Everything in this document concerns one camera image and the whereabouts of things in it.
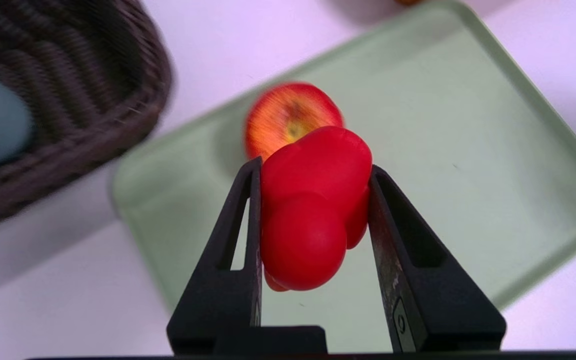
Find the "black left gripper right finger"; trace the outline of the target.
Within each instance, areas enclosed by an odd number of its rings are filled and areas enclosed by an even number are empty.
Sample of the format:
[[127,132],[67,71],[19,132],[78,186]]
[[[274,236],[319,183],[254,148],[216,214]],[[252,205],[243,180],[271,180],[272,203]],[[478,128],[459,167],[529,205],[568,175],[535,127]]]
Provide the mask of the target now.
[[393,178],[374,165],[368,230],[395,353],[498,351],[506,321]]

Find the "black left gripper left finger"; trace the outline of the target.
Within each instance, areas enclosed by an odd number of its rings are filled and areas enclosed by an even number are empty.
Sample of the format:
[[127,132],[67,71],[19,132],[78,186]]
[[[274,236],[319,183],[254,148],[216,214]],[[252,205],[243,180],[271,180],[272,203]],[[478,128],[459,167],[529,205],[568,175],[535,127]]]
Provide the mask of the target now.
[[[261,167],[261,158],[256,158],[239,169],[167,324],[176,356],[212,354],[220,335],[261,323]],[[231,269],[245,209],[244,264]]]

